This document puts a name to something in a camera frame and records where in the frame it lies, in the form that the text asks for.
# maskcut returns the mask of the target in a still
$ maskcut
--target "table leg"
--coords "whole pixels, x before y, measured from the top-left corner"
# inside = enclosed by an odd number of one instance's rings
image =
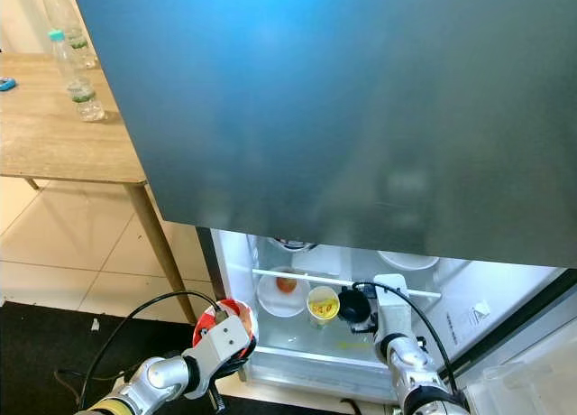
[[[40,189],[40,187],[38,186],[38,184],[34,181],[33,178],[25,178],[26,181],[28,182],[28,185],[30,185],[32,187],[32,189]]]
[[[167,241],[162,231],[159,219],[156,217],[156,212],[154,212],[154,207],[144,185],[126,184],[124,187],[130,196],[134,209],[136,210],[136,215],[138,215],[138,218],[141,220],[144,232],[160,262],[160,266],[162,266],[162,270],[169,280],[170,287],[172,287],[174,291],[185,290],[179,268],[170,250],[169,241]],[[197,317],[190,305],[190,299],[186,296],[178,296],[178,299],[180,307],[182,307],[188,321],[190,323],[196,323]]]

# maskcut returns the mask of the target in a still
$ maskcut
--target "clear plastic container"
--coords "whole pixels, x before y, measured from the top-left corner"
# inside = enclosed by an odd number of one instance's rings
[[[66,90],[70,99],[75,103],[80,119],[85,122],[94,122],[105,118],[102,103],[96,99],[96,92],[88,78],[78,74],[74,54],[65,42],[62,30],[49,32],[52,41],[54,59],[58,64],[60,74],[65,80]]]
[[[42,0],[48,21],[54,29],[61,29],[72,48],[72,61],[77,68],[94,68],[96,56],[88,48],[88,40],[70,0]]]

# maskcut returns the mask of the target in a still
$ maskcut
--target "black mat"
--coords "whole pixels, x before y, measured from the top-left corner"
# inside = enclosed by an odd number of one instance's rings
[[[100,330],[90,331],[93,318]],[[105,342],[120,319],[63,309],[48,309],[6,302],[0,308],[0,413],[73,414],[73,395],[58,384],[52,371],[69,368],[85,372],[94,353]],[[98,374],[109,375],[155,355],[182,351],[190,345],[188,325],[136,319],[120,332]],[[67,379],[80,389],[80,380]],[[111,383],[92,382],[87,401],[104,396]],[[224,397],[228,415],[328,415],[332,412],[296,406]],[[212,414],[207,397],[195,401],[179,399],[165,404],[159,415]]]

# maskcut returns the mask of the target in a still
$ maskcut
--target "refrigerator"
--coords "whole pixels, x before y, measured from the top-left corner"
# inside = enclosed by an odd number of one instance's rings
[[[471,381],[575,319],[577,0],[77,2],[162,216],[257,316],[247,380],[395,400],[370,334],[261,305],[291,270],[400,273]]]

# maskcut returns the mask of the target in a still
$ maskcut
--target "bottle cap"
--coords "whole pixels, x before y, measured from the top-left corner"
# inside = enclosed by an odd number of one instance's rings
[[[48,36],[53,42],[64,41],[64,32],[62,30],[50,30]]]

